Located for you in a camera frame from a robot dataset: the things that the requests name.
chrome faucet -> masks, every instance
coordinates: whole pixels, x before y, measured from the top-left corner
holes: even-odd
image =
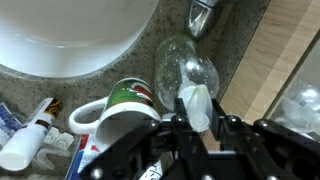
[[[188,33],[200,39],[216,24],[221,12],[220,0],[193,0],[187,21]]]

granite countertop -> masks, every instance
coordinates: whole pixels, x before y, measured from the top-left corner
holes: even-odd
[[[127,77],[137,77],[153,86],[154,54],[157,46],[165,38],[183,32],[188,17],[190,1],[161,0],[156,12],[138,40],[112,64],[91,74],[64,79],[34,77],[16,72],[0,65],[0,97],[12,111],[29,116],[42,99],[55,97],[63,102],[64,109],[54,126],[61,132],[68,131],[68,116],[77,107],[108,95],[112,86]],[[208,57],[216,47],[224,21],[220,21],[209,35],[199,42],[200,49]],[[96,114],[84,120],[96,119]],[[69,149],[72,154],[75,144]],[[51,157],[54,171],[39,170],[30,165],[26,170],[12,173],[0,169],[0,175],[12,177],[32,174],[51,174],[64,176],[68,170],[71,157]]]

white mug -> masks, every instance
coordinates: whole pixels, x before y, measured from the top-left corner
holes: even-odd
[[[103,109],[98,120],[78,122],[80,117],[98,109]],[[96,147],[105,151],[140,122],[151,119],[162,121],[155,110],[149,85],[137,78],[126,78],[115,84],[109,97],[73,111],[69,117],[69,127],[76,134],[94,134]]]

